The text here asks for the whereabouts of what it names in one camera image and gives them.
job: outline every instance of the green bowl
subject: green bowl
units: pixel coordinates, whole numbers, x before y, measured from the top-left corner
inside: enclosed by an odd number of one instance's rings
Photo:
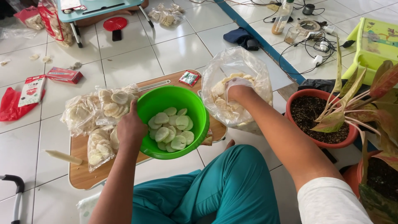
[[[195,135],[195,140],[185,149],[176,152],[162,151],[155,140],[146,135],[142,141],[141,152],[155,159],[175,159],[195,150],[206,138],[210,126],[209,113],[202,100],[192,91],[177,87],[163,86],[151,90],[137,101],[138,116],[147,124],[148,121],[159,112],[169,107],[177,108],[177,111],[187,108],[188,115],[193,122],[190,130]]]

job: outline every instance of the red plastic bag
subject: red plastic bag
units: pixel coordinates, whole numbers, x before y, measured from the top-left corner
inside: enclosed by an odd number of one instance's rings
[[[71,46],[73,44],[72,28],[70,24],[59,21],[54,3],[51,0],[39,0],[37,8],[47,33],[62,46]]]
[[[44,93],[46,90],[43,90],[43,94],[41,95],[41,99],[43,99]],[[1,99],[0,104],[0,121],[16,121],[31,111],[36,105],[39,103],[33,103],[29,105],[24,105],[18,107],[18,102],[21,97],[21,92],[13,90],[11,87],[8,87],[6,93],[4,93],[3,98]]]
[[[39,10],[34,6],[30,6],[29,8],[26,8],[18,13],[15,13],[14,16],[29,28],[33,29],[44,28],[44,24],[41,21]]]

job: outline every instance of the red lid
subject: red lid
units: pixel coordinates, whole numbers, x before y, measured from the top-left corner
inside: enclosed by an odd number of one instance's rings
[[[103,23],[103,27],[107,31],[123,29],[127,25],[127,19],[123,17],[113,17]]]

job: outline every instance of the shirt sleeve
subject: shirt sleeve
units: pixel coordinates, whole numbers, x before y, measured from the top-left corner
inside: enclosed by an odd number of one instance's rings
[[[337,178],[309,181],[297,200],[303,224],[373,224],[350,186]]]

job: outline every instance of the folding table leg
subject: folding table leg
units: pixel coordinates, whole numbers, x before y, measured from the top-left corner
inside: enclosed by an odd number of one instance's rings
[[[149,19],[148,15],[146,14],[146,12],[144,11],[144,9],[142,8],[141,4],[138,5],[138,7],[141,9],[141,12],[144,14],[146,20],[148,21],[149,25],[153,28],[153,23],[152,21]]]
[[[80,38],[79,28],[77,27],[77,25],[74,24],[74,22],[70,22],[70,26],[72,27],[73,35],[76,38],[77,46],[79,48],[83,48],[82,40]]]

